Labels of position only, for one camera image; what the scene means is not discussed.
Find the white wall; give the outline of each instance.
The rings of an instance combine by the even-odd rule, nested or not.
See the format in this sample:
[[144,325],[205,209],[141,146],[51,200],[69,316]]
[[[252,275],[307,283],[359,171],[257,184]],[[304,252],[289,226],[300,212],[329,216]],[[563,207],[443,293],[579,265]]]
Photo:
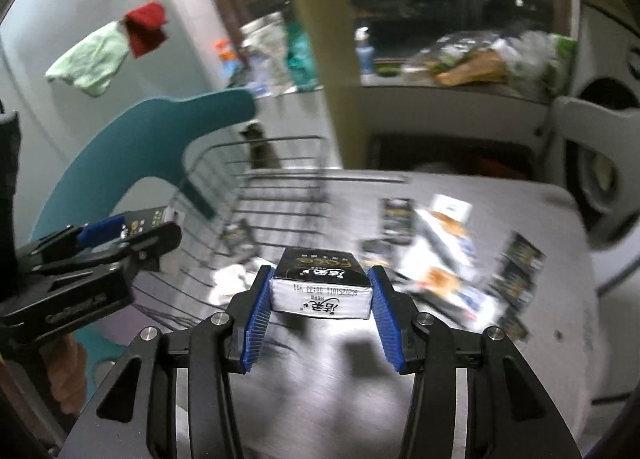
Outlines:
[[0,45],[0,99],[5,110],[17,110],[22,131],[20,168],[14,198],[15,244],[28,242],[31,229],[66,164],[18,93]]
[[228,78],[214,45],[229,35],[214,0],[173,0],[216,89],[224,89]]
[[[76,42],[148,1],[15,0],[0,24],[5,54],[0,98],[21,112],[24,132],[15,219],[19,244],[28,240],[63,171],[105,125],[146,98],[183,98],[216,88],[173,0],[158,0],[169,20],[168,40],[142,58],[127,57],[102,97],[90,98],[62,82],[45,80],[47,68]],[[232,129],[225,129],[208,142],[235,139]],[[149,206],[155,206],[149,195]]]

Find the product box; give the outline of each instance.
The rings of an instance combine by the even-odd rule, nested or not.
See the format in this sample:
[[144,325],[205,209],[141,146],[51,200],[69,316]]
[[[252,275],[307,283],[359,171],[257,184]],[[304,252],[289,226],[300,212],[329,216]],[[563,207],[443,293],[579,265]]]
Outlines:
[[498,321],[498,325],[504,329],[507,336],[513,343],[518,346],[519,343],[525,344],[529,340],[529,330],[518,318],[517,313],[513,309],[507,309]]
[[255,242],[254,230],[245,219],[227,224],[222,239],[234,262],[246,262],[260,255],[260,246]]
[[396,265],[396,248],[382,239],[368,239],[360,242],[360,261],[365,269],[381,265],[389,273]]
[[398,245],[414,238],[414,202],[411,199],[382,200],[382,236]]
[[446,216],[464,226],[471,215],[471,208],[471,204],[465,203],[465,201],[436,194],[431,200],[429,211],[436,216]]
[[431,250],[437,254],[444,265],[465,282],[471,282],[476,276],[476,251],[473,242],[460,224],[460,232],[426,210],[418,208],[417,230],[429,242]]
[[351,253],[286,248],[271,279],[274,311],[314,318],[369,318],[373,289]]
[[502,267],[491,286],[520,312],[536,294],[534,277],[542,270],[545,255],[516,232],[502,255]]

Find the green cloth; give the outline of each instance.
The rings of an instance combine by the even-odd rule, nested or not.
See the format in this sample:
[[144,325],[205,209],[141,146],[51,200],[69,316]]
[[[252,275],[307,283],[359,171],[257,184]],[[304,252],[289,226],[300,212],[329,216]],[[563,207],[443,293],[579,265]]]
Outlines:
[[118,22],[111,22],[58,58],[45,73],[45,78],[62,80],[97,98],[111,85],[127,53],[129,38]]

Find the metal wire basket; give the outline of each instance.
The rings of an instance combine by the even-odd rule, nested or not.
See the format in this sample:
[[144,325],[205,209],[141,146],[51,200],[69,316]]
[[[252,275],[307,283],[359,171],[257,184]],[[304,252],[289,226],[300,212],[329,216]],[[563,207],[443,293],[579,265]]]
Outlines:
[[287,246],[321,235],[325,155],[322,137],[277,137],[218,144],[195,159],[170,206],[186,213],[177,277],[140,273],[135,307],[168,329],[192,327],[221,309],[213,273],[233,258],[221,238],[244,219],[260,256],[274,264]]

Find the table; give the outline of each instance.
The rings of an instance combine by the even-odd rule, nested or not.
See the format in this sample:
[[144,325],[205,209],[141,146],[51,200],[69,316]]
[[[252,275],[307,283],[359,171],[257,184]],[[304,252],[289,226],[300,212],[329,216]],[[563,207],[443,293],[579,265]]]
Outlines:
[[[577,436],[590,404],[597,323],[589,249],[571,195],[547,184],[415,172],[328,177],[320,248],[356,253],[360,239],[377,236],[381,198],[428,206],[440,193],[473,204],[468,228],[482,273],[497,269],[511,230],[546,254],[536,297],[521,317],[530,331],[523,354]],[[231,378],[242,443],[258,457],[396,457],[413,376],[386,363],[373,318],[274,313],[271,320],[258,363]],[[465,439],[466,372],[459,370],[454,458],[464,457]]]

